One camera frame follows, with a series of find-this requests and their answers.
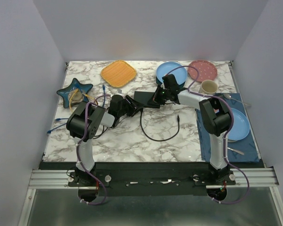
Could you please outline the black network switch box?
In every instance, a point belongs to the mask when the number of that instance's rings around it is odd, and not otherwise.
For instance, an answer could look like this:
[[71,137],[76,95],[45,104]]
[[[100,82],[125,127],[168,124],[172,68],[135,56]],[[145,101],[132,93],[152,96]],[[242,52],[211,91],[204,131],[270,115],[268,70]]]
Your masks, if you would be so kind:
[[153,101],[154,92],[135,91],[134,100],[144,105],[144,108],[159,109],[160,104]]

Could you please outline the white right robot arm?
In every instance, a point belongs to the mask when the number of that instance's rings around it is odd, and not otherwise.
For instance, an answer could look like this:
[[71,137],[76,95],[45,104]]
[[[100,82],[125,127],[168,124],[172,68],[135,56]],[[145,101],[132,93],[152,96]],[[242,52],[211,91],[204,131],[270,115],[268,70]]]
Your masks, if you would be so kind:
[[166,101],[198,109],[201,113],[202,123],[210,135],[210,167],[208,180],[217,185],[229,174],[227,157],[228,133],[233,127],[233,112],[228,103],[219,96],[206,95],[181,88],[175,76],[167,74],[163,78],[163,86],[158,86],[152,100],[154,103],[164,105]]

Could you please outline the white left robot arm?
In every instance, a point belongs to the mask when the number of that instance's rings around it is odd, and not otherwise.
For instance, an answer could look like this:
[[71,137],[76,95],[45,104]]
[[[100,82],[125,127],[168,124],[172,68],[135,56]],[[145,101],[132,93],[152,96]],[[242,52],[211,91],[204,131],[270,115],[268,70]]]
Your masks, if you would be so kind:
[[123,116],[133,117],[144,107],[144,104],[130,96],[113,95],[106,109],[92,102],[81,102],[67,121],[67,130],[76,142],[76,167],[82,172],[79,181],[90,186],[95,181],[91,171],[95,166],[92,141],[98,128],[114,128]]

